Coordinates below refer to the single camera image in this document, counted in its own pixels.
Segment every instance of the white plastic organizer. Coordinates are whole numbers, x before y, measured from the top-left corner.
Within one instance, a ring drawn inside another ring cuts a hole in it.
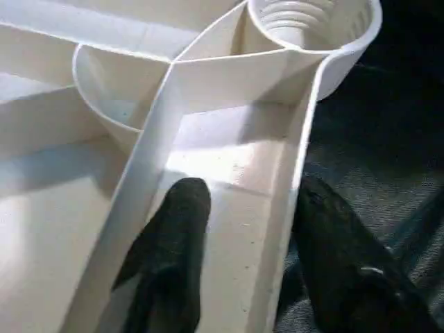
[[[212,193],[199,333],[271,332],[316,102],[378,0],[0,0],[0,327],[119,332],[126,251]]]

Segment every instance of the curved plastic edge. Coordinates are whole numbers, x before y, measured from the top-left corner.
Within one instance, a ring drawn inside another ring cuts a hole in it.
[[[314,75],[313,83],[311,85],[311,93],[309,95],[309,102],[307,106],[307,111],[305,114],[305,120],[302,125],[302,131],[300,134],[299,152],[296,159],[296,165],[293,172],[293,179],[291,180],[291,190],[289,194],[289,199],[287,201],[287,208],[285,214],[285,221],[282,229],[281,243],[279,247],[279,255],[276,257],[278,262],[275,277],[273,279],[273,292],[270,297],[270,302],[268,304],[268,316],[266,318],[266,324],[264,326],[263,332],[272,332],[273,325],[276,319],[276,311],[278,308],[280,289],[282,285],[282,278],[284,276],[284,259],[287,255],[288,246],[291,237],[291,226],[293,225],[294,214],[297,209],[297,199],[299,194],[300,180],[302,178],[302,173],[305,164],[305,158],[307,156],[307,149],[309,145],[309,137],[311,133],[311,126],[313,124],[314,114],[316,111],[316,105],[318,103],[318,98],[320,94],[320,88],[323,82],[323,77],[325,70],[329,64],[342,56],[347,54],[338,53],[333,54],[322,61],[319,65],[316,73]]]
[[[127,130],[129,132],[132,133],[136,133],[136,134],[140,134],[140,132],[142,130],[138,130],[136,128],[130,127],[125,125],[124,123],[120,123],[118,121],[115,121],[114,119],[110,118],[109,116],[107,116],[105,113],[103,113],[98,107],[96,107],[88,98],[86,91],[83,89],[83,86],[78,78],[78,58],[79,58],[79,54],[80,52],[83,51],[83,47],[88,47],[88,45],[86,44],[79,44],[76,47],[76,50],[74,51],[74,56],[73,56],[73,60],[72,60],[72,76],[74,78],[74,85],[76,86],[79,94],[82,96],[82,99],[86,102],[86,104],[89,106],[89,108],[96,114],[96,116],[99,117],[99,119],[107,122],[107,123],[111,123],[115,126],[120,127],[123,130]]]

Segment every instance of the dark fabric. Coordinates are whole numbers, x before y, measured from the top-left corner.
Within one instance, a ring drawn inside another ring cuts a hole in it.
[[[324,179],[393,249],[444,327],[444,216],[407,222],[444,185],[442,7],[432,0],[383,2],[379,37],[317,107],[305,174]],[[275,332],[319,332],[293,239]]]

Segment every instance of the dark background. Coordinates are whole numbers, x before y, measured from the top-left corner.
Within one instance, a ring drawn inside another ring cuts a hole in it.
[[[444,216],[410,219],[444,185],[444,0],[382,6],[378,38],[318,104],[305,174],[335,188],[393,249],[444,327]],[[293,240],[285,267],[275,332],[318,332]]]

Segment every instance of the black fabric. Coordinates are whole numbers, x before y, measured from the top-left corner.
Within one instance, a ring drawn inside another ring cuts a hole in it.
[[[432,0],[383,2],[379,37],[317,107],[304,172],[338,191],[393,249],[444,327],[444,216],[411,222],[444,185],[442,6]],[[319,332],[294,239],[275,332]]]

